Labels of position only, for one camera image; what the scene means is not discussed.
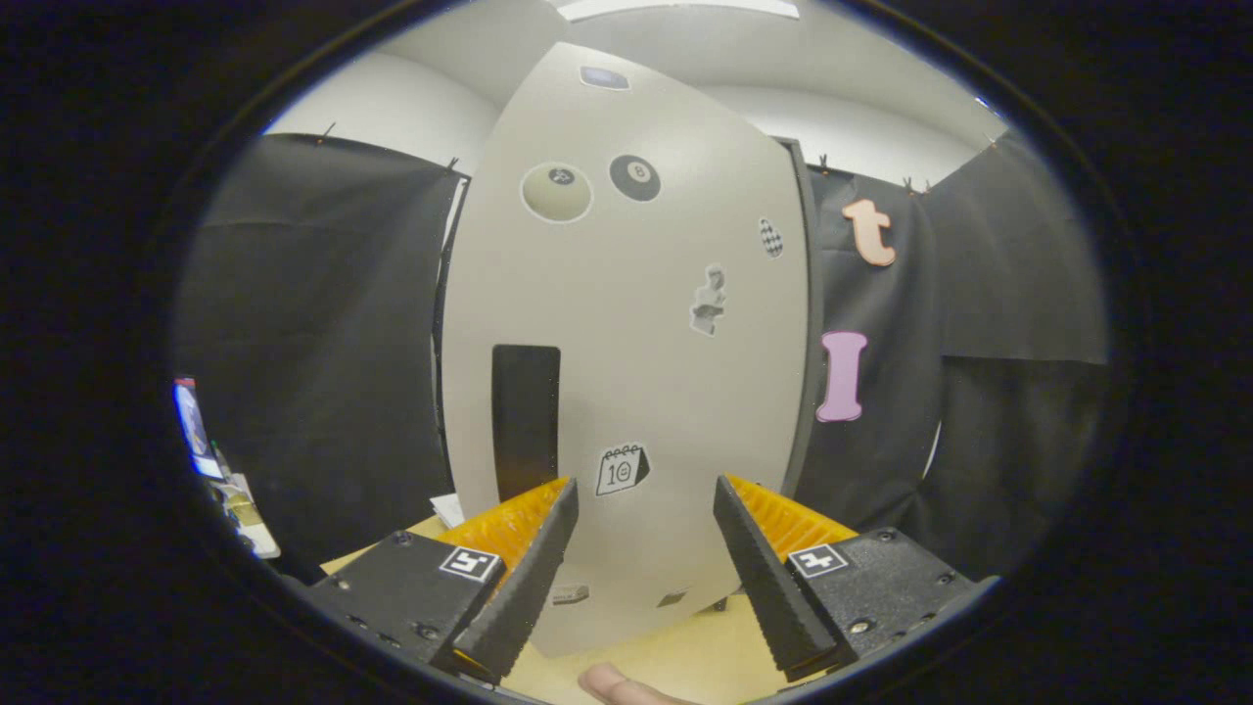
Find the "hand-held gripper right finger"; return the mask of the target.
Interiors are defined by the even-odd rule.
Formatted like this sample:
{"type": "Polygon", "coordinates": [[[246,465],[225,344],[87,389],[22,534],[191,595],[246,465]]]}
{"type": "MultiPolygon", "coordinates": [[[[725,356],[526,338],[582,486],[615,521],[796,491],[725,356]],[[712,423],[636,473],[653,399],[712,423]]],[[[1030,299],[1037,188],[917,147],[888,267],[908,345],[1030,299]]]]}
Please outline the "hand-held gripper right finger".
{"type": "Polygon", "coordinates": [[[997,576],[969,577],[903,530],[855,532],[734,476],[717,477],[713,513],[788,682],[903,650],[997,585],[997,576]]]}

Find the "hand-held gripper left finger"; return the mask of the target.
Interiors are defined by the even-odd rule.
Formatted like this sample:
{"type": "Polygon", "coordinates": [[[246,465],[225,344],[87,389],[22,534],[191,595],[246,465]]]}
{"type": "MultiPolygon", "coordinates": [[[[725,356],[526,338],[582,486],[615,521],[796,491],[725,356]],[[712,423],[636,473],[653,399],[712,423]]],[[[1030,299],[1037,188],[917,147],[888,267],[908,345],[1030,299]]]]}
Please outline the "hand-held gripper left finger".
{"type": "Polygon", "coordinates": [[[309,605],[403,664],[496,686],[536,629],[579,508],[561,477],[435,538],[395,531],[309,586],[309,605]]]}

